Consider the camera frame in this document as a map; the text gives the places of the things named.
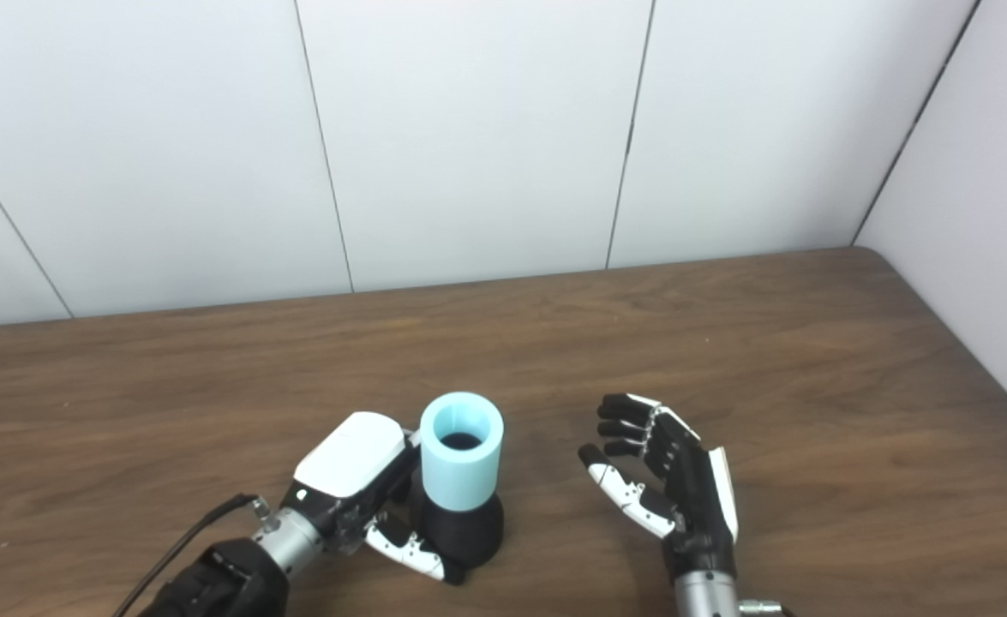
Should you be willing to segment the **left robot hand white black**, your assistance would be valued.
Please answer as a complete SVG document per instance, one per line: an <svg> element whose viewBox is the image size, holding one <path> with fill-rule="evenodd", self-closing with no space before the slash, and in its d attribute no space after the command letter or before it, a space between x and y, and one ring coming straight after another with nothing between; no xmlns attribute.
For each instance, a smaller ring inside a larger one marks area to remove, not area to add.
<svg viewBox="0 0 1007 617"><path fill-rule="evenodd" d="M273 522L254 539L287 578L324 554L353 554L366 544L425 577L464 584L464 567L385 511L409 496L420 461L416 431L354 411L297 464Z"/></svg>

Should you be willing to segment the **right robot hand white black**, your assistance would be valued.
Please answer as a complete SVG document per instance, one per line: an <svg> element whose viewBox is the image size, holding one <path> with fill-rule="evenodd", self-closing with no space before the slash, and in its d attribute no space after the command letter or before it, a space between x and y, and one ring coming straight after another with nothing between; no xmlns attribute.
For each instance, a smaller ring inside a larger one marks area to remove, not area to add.
<svg viewBox="0 0 1007 617"><path fill-rule="evenodd" d="M671 407L631 393L602 396L597 432L580 461L601 491L662 543L668 577L737 578L739 522L725 449L708 449Z"/></svg>

